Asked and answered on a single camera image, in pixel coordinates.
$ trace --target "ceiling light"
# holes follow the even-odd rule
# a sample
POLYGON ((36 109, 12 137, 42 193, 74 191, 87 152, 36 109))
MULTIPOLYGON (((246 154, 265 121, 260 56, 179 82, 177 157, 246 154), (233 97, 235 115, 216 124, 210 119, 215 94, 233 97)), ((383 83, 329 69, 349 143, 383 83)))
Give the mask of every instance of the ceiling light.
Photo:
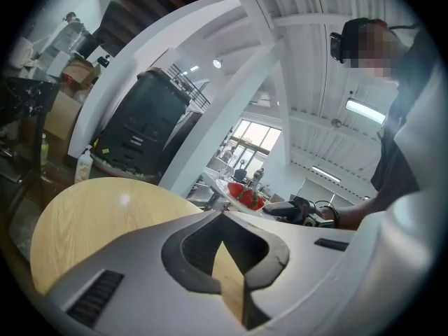
POLYGON ((370 118, 371 120, 374 120, 375 122, 378 122, 379 124, 382 124, 384 122, 384 119, 386 116, 374 110, 373 108, 366 106, 362 104, 359 101, 356 101, 355 99, 349 98, 347 100, 347 104, 345 105, 345 108, 349 111, 352 111, 354 113, 358 113, 364 117, 370 118))
POLYGON ((214 65, 217 69, 220 69, 221 66, 223 65, 223 63, 222 63, 219 59, 214 59, 214 60, 213 60, 213 65, 214 65))
POLYGON ((332 176, 330 173, 327 173, 326 171, 323 171, 322 169, 313 166, 312 169, 314 169, 316 172, 323 174, 324 176, 327 176, 328 178, 331 178, 332 180, 339 183, 341 180, 339 178, 336 178, 335 176, 332 176))

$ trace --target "man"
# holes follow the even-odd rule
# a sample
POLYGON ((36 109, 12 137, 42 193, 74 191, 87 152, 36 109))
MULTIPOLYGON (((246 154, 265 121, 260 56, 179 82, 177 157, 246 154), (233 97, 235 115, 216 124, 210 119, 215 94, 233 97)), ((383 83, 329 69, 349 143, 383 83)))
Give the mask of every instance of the man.
POLYGON ((70 13, 68 13, 66 15, 66 17, 64 17, 63 20, 67 21, 68 23, 70 23, 70 22, 74 21, 75 19, 76 19, 76 14, 73 11, 71 11, 70 13))
POLYGON ((411 48, 402 44, 382 20, 360 18, 348 21, 342 35, 332 33, 331 55, 350 68, 361 68, 370 76, 398 84, 398 96, 392 103, 381 128, 381 159, 372 177, 376 197, 347 208, 320 209, 325 219, 335 219, 337 227, 356 229, 371 213, 386 210, 403 195, 419 189, 412 171, 393 140, 427 84, 438 53, 425 31, 420 31, 411 48))
POLYGON ((230 160, 233 157, 233 153, 235 152, 235 149, 237 149, 237 147, 231 147, 230 150, 226 150, 220 157, 220 159, 224 162, 229 164, 230 160))

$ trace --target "vent grille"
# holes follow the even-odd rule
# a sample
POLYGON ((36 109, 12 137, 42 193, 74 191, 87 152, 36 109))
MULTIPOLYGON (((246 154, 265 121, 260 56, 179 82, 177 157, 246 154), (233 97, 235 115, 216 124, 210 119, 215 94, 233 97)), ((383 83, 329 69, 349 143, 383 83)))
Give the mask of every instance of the vent grille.
POLYGON ((70 307, 67 314, 91 328, 98 320, 124 275, 105 270, 70 307))

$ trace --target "window frame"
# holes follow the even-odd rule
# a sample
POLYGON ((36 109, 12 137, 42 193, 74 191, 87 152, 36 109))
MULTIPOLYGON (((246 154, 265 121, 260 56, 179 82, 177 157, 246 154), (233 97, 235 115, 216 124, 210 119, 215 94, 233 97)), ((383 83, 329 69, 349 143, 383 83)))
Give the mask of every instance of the window frame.
POLYGON ((244 147, 243 151, 241 152, 241 155, 237 158, 237 160, 236 160, 236 162, 235 162, 235 164, 234 164, 235 167, 238 165, 238 162, 241 160, 242 155, 246 152, 247 149, 251 149, 251 150, 253 151, 253 154, 252 154, 251 158, 250 158, 248 161, 246 161, 246 163, 244 163, 243 169, 246 170, 247 166, 249 166, 249 164, 251 163, 252 159, 253 159, 253 158, 255 157, 255 155, 257 154, 257 152, 260 152, 260 153, 262 153, 262 154, 264 154, 264 155, 269 155, 270 150, 267 150, 267 149, 262 148, 262 147, 260 147, 260 146, 261 146, 261 145, 263 144, 263 142, 265 141, 265 139, 266 139, 268 133, 270 132, 270 130, 278 130, 278 131, 280 131, 280 133, 281 133, 281 129, 274 128, 274 127, 270 127, 270 126, 266 126, 266 125, 263 125, 262 123, 257 123, 257 122, 252 122, 252 121, 250 121, 250 120, 241 119, 241 120, 239 121, 239 123, 238 123, 238 126, 236 126, 236 128, 234 129, 235 131, 238 130, 238 127, 241 125, 241 123, 242 123, 243 121, 249 122, 249 124, 247 125, 246 129, 245 129, 244 132, 242 133, 241 137, 240 137, 240 138, 237 138, 237 137, 235 137, 234 135, 232 135, 232 136, 230 136, 229 140, 232 140, 232 141, 237 142, 237 144, 236 144, 235 147, 238 147, 239 145, 241 145, 241 146, 244 147), (252 125, 252 123, 255 123, 256 125, 262 125, 262 126, 267 127, 266 134, 265 134, 265 136, 262 138, 262 140, 261 140, 261 142, 260 142, 260 146, 257 146, 257 145, 255 145, 255 144, 253 144, 253 143, 248 143, 248 142, 246 142, 245 140, 243 140, 243 137, 244 137, 245 133, 247 132, 247 130, 249 129, 249 127, 252 125))

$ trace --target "round wooden tabletop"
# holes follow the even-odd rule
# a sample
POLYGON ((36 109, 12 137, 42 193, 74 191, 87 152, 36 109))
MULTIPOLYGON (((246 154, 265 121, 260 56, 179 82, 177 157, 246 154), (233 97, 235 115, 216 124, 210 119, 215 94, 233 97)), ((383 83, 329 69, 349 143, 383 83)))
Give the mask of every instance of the round wooden tabletop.
MULTIPOLYGON (((188 200, 141 181, 97 178, 75 184, 56 196, 38 220, 31 241, 34 285, 46 294, 65 272, 120 235, 200 212, 188 200)), ((230 289, 224 301, 239 318, 243 278, 223 245, 213 277, 224 291, 230 289)))

